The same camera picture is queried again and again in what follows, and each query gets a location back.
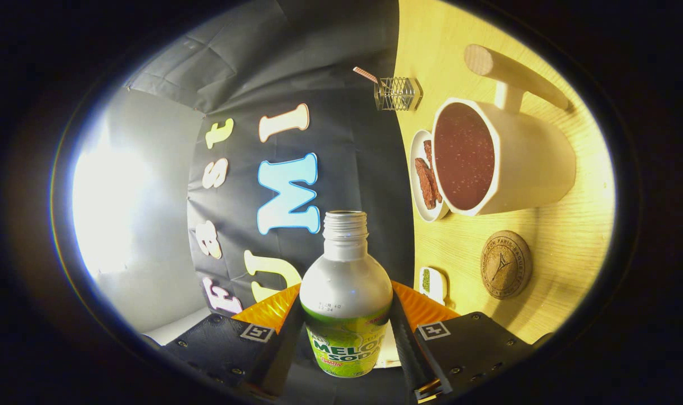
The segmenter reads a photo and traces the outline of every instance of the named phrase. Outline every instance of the bright light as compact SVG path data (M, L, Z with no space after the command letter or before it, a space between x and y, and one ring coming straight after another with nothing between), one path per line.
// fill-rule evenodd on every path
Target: bright light
M139 156L114 148L109 128L85 147L74 171L72 209L77 241L92 277L126 269L131 258L134 208L150 170Z

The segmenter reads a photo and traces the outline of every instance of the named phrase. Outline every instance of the green food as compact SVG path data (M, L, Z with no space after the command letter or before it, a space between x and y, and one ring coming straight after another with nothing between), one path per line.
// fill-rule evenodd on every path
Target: green food
M424 291L428 293L431 292L429 291L429 269L424 269L424 276L421 280L421 287L424 288Z

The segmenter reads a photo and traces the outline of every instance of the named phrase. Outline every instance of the white wall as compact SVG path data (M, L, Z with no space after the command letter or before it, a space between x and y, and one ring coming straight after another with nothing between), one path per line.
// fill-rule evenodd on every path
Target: white wall
M92 121L74 174L84 262L109 302L141 332L206 306L186 213L201 118L178 103L121 89Z

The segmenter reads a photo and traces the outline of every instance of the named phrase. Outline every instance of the black backdrop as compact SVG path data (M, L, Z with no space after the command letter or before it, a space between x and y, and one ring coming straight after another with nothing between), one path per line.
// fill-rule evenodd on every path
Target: black backdrop
M364 210L370 254L390 277L412 285L414 228L401 134L394 112L375 108L372 83L352 72L362 66L393 76L398 5L383 2L254 0L234 7L175 40L133 75L127 85L206 113L190 168L190 247L200 277L211 277L239 298L255 303L251 282L282 290L280 275L247 272L244 251L284 259L303 275L321 255L323 237L303 228L257 229L257 210L277 193L257 181L262 161L280 163L314 153L318 179L310 205L321 211ZM304 131L284 131L259 141L259 119L309 108ZM205 134L233 119L225 141L209 149ZM226 181L202 187L205 166L226 158ZM221 260L203 254L197 224L211 221Z

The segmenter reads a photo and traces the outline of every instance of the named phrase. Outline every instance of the green label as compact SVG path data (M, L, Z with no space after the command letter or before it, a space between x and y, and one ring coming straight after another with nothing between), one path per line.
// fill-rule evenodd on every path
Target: green label
M322 370L336 377L372 371L384 340L389 305L358 318L331 318L304 310L309 343Z

